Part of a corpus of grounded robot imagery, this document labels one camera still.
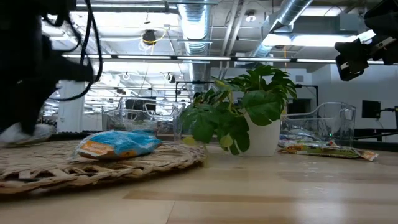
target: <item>clear plastic bin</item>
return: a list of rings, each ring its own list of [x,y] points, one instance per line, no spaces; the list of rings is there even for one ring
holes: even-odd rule
[[[118,108],[103,111],[103,130],[152,130],[156,135],[173,136],[180,140],[181,125],[178,117],[185,103],[139,97],[122,97]]]
[[[310,113],[285,114],[281,120],[281,138],[353,146],[355,107],[346,103],[323,103]]]

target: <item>crumpled package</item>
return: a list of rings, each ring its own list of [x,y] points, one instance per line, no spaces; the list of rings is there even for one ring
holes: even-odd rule
[[[162,144],[153,131],[105,131],[84,138],[74,155],[89,159],[127,159],[153,152]]]
[[[341,147],[337,146],[333,141],[328,142],[305,142],[305,141],[292,141],[292,140],[280,140],[278,143],[280,148],[279,152],[289,154],[300,154],[309,156],[328,156],[328,157],[340,157],[347,159],[358,159],[363,158],[367,161],[373,161],[379,154],[354,149],[352,147]]]

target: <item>blue plastic bag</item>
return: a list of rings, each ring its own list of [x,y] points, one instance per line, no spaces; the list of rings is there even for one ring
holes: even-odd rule
[[[151,153],[161,144],[150,130],[105,131],[84,138],[75,152],[90,159],[126,159]]]

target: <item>potted plant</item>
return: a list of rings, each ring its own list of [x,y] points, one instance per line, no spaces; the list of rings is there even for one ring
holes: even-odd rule
[[[274,155],[285,102],[289,94],[297,97],[295,84],[287,72],[270,65],[247,72],[225,80],[213,77],[218,90],[202,93],[182,112],[183,129],[192,130],[186,143],[205,146],[215,134],[220,146],[233,155]],[[267,83],[266,76],[272,81]],[[234,91],[244,93],[238,104],[233,103]]]

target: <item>white flower pot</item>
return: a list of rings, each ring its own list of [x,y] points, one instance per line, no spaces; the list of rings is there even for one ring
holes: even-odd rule
[[[267,126],[254,124],[249,115],[244,115],[249,125],[249,149],[240,154],[243,157],[270,157],[277,150],[280,134],[280,120],[274,121]]]

